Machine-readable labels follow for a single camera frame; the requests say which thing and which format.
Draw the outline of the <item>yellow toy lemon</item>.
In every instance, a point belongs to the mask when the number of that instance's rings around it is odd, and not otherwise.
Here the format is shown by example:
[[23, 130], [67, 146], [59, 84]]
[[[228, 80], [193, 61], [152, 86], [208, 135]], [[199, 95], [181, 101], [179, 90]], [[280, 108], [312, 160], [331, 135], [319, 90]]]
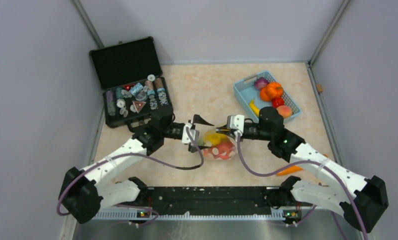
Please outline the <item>yellow toy lemon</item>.
[[202, 139], [206, 146], [217, 146], [228, 140], [227, 136], [221, 133], [207, 133]]

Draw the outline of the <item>clear dotted zip bag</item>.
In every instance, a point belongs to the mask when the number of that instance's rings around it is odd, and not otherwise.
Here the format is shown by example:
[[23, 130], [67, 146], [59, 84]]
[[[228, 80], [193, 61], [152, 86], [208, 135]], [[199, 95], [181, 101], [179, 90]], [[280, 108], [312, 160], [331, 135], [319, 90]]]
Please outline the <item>clear dotted zip bag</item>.
[[208, 160], [228, 161], [237, 153], [234, 141], [225, 134], [218, 133], [218, 129], [213, 128], [206, 131], [199, 142], [203, 147], [202, 154]]

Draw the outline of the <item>red toy apple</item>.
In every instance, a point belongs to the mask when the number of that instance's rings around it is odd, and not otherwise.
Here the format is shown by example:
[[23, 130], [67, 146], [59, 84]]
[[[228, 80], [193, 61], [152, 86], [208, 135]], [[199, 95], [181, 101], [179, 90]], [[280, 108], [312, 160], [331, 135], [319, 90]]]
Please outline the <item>red toy apple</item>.
[[227, 161], [236, 154], [236, 148], [231, 142], [223, 142], [203, 150], [203, 155], [210, 160]]

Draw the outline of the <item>blue perforated plastic basket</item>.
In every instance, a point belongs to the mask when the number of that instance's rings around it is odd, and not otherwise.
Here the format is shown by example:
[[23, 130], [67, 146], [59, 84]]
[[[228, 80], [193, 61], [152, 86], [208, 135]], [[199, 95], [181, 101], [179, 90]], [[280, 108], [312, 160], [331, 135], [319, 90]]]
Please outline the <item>blue perforated plastic basket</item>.
[[[254, 86], [256, 80], [259, 79], [266, 79], [270, 83], [277, 82], [273, 75], [268, 70], [266, 70], [242, 78], [241, 80], [235, 82], [233, 85], [234, 97], [239, 102], [248, 117], [252, 119], [255, 123], [258, 122], [258, 116], [250, 107], [250, 102], [254, 100], [253, 104], [259, 110], [264, 107], [272, 106], [270, 102], [265, 102], [260, 98], [260, 91], [257, 90]], [[302, 110], [286, 91], [283, 93], [281, 98], [284, 100], [285, 105], [290, 107], [290, 109], [292, 110], [292, 115], [285, 118], [284, 123], [291, 122], [302, 113]]]

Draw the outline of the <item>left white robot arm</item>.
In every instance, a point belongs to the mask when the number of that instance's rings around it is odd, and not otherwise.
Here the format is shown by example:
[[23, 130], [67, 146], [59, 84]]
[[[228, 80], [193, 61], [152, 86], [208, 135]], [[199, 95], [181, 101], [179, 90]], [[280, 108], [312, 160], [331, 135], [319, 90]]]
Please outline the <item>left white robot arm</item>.
[[73, 216], [80, 224], [90, 221], [100, 210], [123, 202], [141, 207], [147, 202], [147, 193], [134, 180], [110, 185], [110, 181], [141, 159], [149, 159], [164, 166], [183, 171], [200, 168], [200, 163], [190, 167], [175, 166], [152, 157], [165, 139], [181, 141], [191, 153], [199, 153], [199, 131], [196, 124], [208, 126], [209, 122], [195, 114], [186, 123], [175, 122], [175, 114], [169, 107], [154, 110], [150, 120], [133, 129], [133, 135], [117, 150], [96, 163], [77, 169], [70, 168], [64, 175], [58, 195], [56, 213]]

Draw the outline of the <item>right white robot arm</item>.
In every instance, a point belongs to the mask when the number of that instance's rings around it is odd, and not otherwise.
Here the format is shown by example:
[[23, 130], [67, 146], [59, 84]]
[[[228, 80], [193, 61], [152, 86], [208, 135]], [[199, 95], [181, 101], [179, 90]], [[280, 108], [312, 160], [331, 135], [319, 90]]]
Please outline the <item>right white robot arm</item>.
[[344, 168], [314, 149], [302, 137], [285, 128], [284, 118], [273, 107], [259, 111], [257, 122], [244, 115], [230, 115], [217, 132], [236, 140], [268, 142], [270, 152], [290, 167], [300, 166], [322, 181], [322, 185], [290, 176], [280, 186], [280, 200], [286, 206], [309, 203], [342, 216], [352, 227], [370, 233], [389, 206], [386, 183]]

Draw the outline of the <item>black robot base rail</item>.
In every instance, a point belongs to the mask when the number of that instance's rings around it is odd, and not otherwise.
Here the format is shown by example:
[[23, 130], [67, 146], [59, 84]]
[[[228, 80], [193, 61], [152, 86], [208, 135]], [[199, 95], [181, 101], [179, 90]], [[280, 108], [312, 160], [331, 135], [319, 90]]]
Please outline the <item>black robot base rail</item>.
[[251, 216], [270, 215], [281, 210], [281, 216], [299, 219], [302, 207], [278, 187], [272, 186], [219, 186], [219, 187], [143, 187], [133, 201], [125, 206], [151, 208], [161, 216]]

